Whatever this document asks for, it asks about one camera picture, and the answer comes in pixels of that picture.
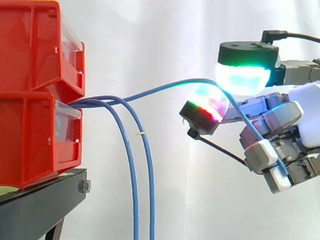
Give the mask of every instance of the metal bolt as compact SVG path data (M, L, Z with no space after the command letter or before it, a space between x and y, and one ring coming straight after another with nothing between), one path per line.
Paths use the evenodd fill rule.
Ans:
M79 182L79 192L83 194L90 193L91 190L91 181L90 180L81 180Z

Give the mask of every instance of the black cable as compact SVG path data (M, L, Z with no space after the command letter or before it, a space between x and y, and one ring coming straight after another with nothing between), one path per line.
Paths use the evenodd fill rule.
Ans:
M317 38L317 37L314 37L314 36L305 35L305 34L288 32L286 34L286 37L287 38L305 39L305 40L320 44L320 38Z
M286 39L286 38L304 39L304 40L308 40L308 41L312 41L320 44L320 38L305 35L305 34L300 34L300 33L281 31L281 30L263 31L261 42L266 44L273 44L274 41Z
M239 162L240 164L242 164L242 165L244 165L244 166L247 166L246 163L245 163L240 157L238 157L238 156L234 155L233 153L225 150L224 148L222 148L222 147L214 144L213 142L211 142L211 141L209 141L209 140L207 140L207 139L205 139L205 138L203 138L203 137L201 137L201 136L198 138L198 140L200 140L201 142L203 142L203 143L205 143L205 144L208 144L209 146L211 146L211 147L219 150L220 152L228 155L229 157L233 158L234 160L236 160L236 161Z

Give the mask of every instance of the green light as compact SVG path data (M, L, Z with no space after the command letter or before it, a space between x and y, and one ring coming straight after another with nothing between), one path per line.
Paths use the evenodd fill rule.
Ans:
M216 86L201 84L188 98L188 101L201 107L221 122L229 107L229 100Z
M261 66L227 66L217 64L217 83L235 95L253 96L260 93L269 81L271 71Z

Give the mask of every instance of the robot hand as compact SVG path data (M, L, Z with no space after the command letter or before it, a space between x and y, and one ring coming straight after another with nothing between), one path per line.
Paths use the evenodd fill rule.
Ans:
M317 110L320 102L320 60L278 61L276 66L279 49L270 44L286 37L301 37L320 43L320 39L305 35L265 31L261 42L222 43L218 59L220 64L231 66L230 69L238 68L243 61L247 66L258 61L256 66L270 69L266 87L297 86L288 94L274 92L238 103L242 112L253 120L254 127L264 137L258 140L249 127L243 129L239 141L244 149L245 165L250 171L264 176L272 193L287 190L320 175L320 111ZM228 78L224 79L222 88L234 83L239 84L238 87L245 85L242 82L245 79L243 75L235 78L229 72L226 76ZM228 108L221 122L210 122L202 111L186 111L186 106L180 114L189 121L190 129L198 131L199 135L211 135L219 124L242 120L233 107ZM284 163L287 176L281 173L278 159Z

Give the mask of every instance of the white fingertip pad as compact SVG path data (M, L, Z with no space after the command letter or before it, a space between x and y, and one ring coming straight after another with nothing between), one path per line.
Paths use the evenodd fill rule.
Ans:
M270 173L280 192L291 188L292 185L289 178L281 174L278 166L271 168Z

